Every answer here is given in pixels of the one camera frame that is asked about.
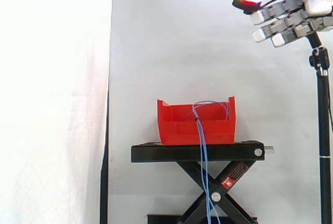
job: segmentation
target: black frame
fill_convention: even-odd
[[[209,161],[229,161],[229,164],[214,179],[209,175],[209,194],[213,205],[219,206],[228,217],[223,223],[255,224],[257,219],[250,217],[236,203],[228,191],[252,167],[256,161],[265,159],[264,144],[247,141],[227,145],[207,146]],[[201,181],[199,146],[162,146],[158,143],[146,143],[132,146],[132,163],[176,162],[203,189]],[[220,198],[213,199],[212,194]],[[202,193],[182,216],[148,215],[148,224],[203,224],[206,217],[206,194]]]

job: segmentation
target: white backdrop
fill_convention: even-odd
[[[319,223],[316,75],[305,39],[257,44],[232,0],[113,0],[111,224],[181,214],[201,190],[172,163],[131,164],[130,147],[158,140],[156,100],[236,97],[237,139],[275,146],[231,195],[261,224]],[[333,50],[333,32],[321,34]],[[219,171],[219,164],[212,165]]]
[[[0,12],[0,223],[99,223],[111,0]]]

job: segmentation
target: white wall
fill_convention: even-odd
[[[176,164],[131,164],[158,140],[156,100],[236,96],[237,139],[274,145],[230,192],[262,224],[319,222],[316,76],[305,39],[274,48],[232,0],[113,0],[111,224],[181,214],[201,193]],[[332,33],[322,34],[325,45]],[[218,171],[220,164],[212,165]]]

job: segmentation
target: blue wire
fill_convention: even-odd
[[[228,118],[228,108],[225,105],[223,105],[222,103],[215,102],[215,101],[201,101],[201,102],[197,102],[197,103],[195,103],[193,105],[193,114],[196,117],[197,128],[198,128],[198,133],[199,133],[199,140],[200,140],[201,182],[202,182],[202,185],[203,185],[203,189],[204,189],[204,191],[206,193],[207,221],[208,221],[208,224],[211,224],[211,207],[212,207],[212,209],[214,210],[214,212],[216,214],[216,218],[217,218],[218,223],[221,224],[219,215],[218,215],[218,213],[217,213],[217,211],[215,209],[214,204],[212,203],[212,201],[210,199],[209,185],[208,185],[207,144],[206,144],[206,140],[204,138],[203,127],[202,127],[199,115],[198,115],[198,113],[196,111],[196,108],[201,107],[201,106],[205,106],[206,104],[203,104],[203,105],[200,105],[200,106],[195,106],[197,104],[207,103],[207,102],[210,103],[210,104],[211,103],[219,103],[219,104],[221,104],[225,108],[225,110],[226,110],[226,118]],[[205,169],[206,169],[205,176],[206,176],[206,178],[204,178],[204,176],[203,176],[203,167],[202,167],[203,162],[205,162]]]
[[[207,200],[207,205],[206,205],[206,210],[207,210],[207,218],[208,218],[208,223],[211,223],[211,214],[210,214],[210,206],[212,207],[212,209],[214,210],[216,217],[217,217],[217,221],[219,222],[219,224],[221,224],[220,219],[219,219],[219,215],[215,209],[215,206],[213,205],[210,197],[209,197],[209,187],[208,187],[208,168],[207,168],[207,147],[206,147],[206,141],[204,139],[204,135],[203,135],[203,128],[200,122],[200,119],[197,118],[197,125],[198,125],[198,129],[200,130],[200,144],[202,145],[202,148],[204,150],[204,159],[206,161],[206,183],[204,182],[203,179],[203,170],[202,170],[202,166],[201,166],[201,180],[202,180],[202,184],[205,186],[204,187],[204,191],[206,193],[206,200]]]
[[[223,102],[215,102],[215,101],[206,100],[206,101],[200,101],[200,102],[197,102],[197,103],[193,104],[193,107],[194,107],[194,109],[196,109],[196,108],[200,108],[200,107],[207,106],[207,105],[210,105],[210,104],[217,104],[217,103],[222,105],[223,108],[225,109],[225,113],[226,113],[225,119],[227,120],[228,117],[229,117],[229,107],[226,106]],[[187,118],[191,114],[194,114],[194,112],[192,111],[192,112],[188,113],[184,118]]]

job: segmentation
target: white curtain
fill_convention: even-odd
[[[0,223],[99,223],[111,0],[0,0]]]

